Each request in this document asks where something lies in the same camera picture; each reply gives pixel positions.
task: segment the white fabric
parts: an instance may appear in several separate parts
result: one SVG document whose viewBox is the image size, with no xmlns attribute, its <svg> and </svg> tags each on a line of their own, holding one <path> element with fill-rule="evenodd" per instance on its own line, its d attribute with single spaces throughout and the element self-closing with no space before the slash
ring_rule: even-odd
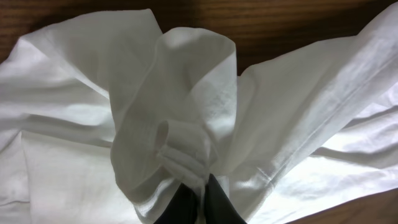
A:
<svg viewBox="0 0 398 224">
<path fill-rule="evenodd" d="M 231 40 L 150 10 L 25 35 L 0 65 L 0 221 L 153 223 L 209 172 L 250 223 L 398 187 L 397 29 L 395 4 L 239 78 Z"/>
</svg>

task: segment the gathered fabric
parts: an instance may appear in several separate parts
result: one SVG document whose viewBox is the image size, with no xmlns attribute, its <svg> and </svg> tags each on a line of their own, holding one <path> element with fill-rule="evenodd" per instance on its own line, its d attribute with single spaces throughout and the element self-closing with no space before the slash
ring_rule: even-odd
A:
<svg viewBox="0 0 398 224">
<path fill-rule="evenodd" d="M 154 223 L 214 174 L 248 223 L 398 187 L 398 4 L 236 73 L 232 40 L 150 10 L 21 37 L 0 65 L 1 223 Z"/>
</svg>

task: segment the wooden table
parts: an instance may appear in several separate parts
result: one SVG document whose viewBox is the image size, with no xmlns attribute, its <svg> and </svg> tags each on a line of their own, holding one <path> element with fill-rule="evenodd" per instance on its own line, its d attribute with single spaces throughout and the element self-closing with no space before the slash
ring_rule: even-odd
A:
<svg viewBox="0 0 398 224">
<path fill-rule="evenodd" d="M 0 62 L 19 36 L 103 10 L 151 8 L 160 28 L 202 27 L 236 43 L 239 74 L 312 42 L 356 35 L 396 0 L 0 0 Z M 299 223 L 398 223 L 398 190 L 312 215 Z"/>
</svg>

